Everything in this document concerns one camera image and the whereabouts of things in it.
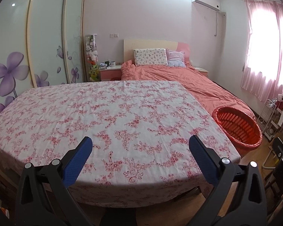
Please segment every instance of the nightstand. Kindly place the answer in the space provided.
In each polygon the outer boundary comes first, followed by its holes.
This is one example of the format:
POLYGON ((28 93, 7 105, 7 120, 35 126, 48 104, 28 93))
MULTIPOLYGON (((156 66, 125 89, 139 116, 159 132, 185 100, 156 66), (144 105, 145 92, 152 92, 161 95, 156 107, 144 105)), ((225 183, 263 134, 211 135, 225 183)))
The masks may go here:
POLYGON ((200 74, 202 74, 203 76, 205 77, 208 77, 208 71, 203 69, 203 68, 200 68, 200 67, 194 67, 200 74))
POLYGON ((122 71, 121 65, 116 65, 114 67, 107 67, 106 69, 100 69, 100 79, 101 81, 110 81, 114 77, 121 78, 122 71))

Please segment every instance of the blue gripper pad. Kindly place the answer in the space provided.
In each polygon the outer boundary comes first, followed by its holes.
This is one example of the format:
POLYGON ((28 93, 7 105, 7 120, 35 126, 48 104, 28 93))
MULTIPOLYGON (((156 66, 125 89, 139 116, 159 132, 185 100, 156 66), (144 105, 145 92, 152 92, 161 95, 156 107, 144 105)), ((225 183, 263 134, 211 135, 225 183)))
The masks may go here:
POLYGON ((66 188, 68 188, 70 185, 73 185, 77 180, 89 155, 92 152, 92 146, 93 144, 91 138, 84 137, 76 149, 68 151, 74 151, 75 153, 63 169, 63 184, 66 188))
POLYGON ((189 139, 190 152, 194 156, 206 181, 216 186, 218 184, 218 168, 206 152, 204 144, 200 142, 201 140, 196 135, 191 136, 189 139))

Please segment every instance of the headboard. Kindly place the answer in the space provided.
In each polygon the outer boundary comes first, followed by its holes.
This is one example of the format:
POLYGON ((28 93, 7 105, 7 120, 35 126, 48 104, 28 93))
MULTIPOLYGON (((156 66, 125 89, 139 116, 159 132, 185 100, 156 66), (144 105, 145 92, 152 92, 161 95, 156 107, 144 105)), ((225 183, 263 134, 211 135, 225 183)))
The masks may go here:
POLYGON ((169 40, 124 39, 124 62, 134 60, 134 49, 147 48, 168 48, 177 52, 185 52, 185 61, 189 61, 190 47, 186 43, 169 40))

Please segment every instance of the wooden floor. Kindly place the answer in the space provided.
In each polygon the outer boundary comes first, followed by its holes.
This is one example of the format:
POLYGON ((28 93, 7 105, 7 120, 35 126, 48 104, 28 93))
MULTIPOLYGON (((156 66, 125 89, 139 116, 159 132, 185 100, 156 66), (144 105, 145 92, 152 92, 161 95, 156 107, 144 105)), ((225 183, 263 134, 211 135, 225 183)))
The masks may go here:
MULTIPOLYGON (((255 161, 258 164, 262 177, 265 177, 270 170, 264 170, 261 168, 266 156, 269 153, 269 143, 263 138, 260 147, 254 151, 249 152, 242 158, 241 164, 247 165, 250 161, 255 161)), ((272 166, 274 161, 272 157, 268 160, 267 165, 272 166)), ((230 205, 231 199, 234 195, 237 184, 233 183, 229 195, 223 204, 222 209, 219 212, 220 216, 224 216, 227 208, 230 205)), ((201 207, 205 198, 202 194, 194 196, 186 196, 179 201, 168 201, 161 204, 142 207, 136 209, 136 219, 138 226, 184 226, 194 214, 201 207)), ((90 217, 91 221, 95 225, 99 225, 100 220, 104 214, 105 209, 96 206, 80 204, 86 214, 90 217)))

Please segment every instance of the air conditioner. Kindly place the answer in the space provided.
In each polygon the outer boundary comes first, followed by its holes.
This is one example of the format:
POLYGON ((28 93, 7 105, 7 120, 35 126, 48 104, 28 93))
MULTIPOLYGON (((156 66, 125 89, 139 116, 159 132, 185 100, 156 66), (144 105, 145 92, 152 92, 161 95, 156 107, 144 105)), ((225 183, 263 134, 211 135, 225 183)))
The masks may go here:
POLYGON ((192 0, 194 3, 199 3, 203 6, 206 6, 208 8, 211 8, 217 12, 220 11, 220 4, 219 2, 216 2, 214 0, 192 0))

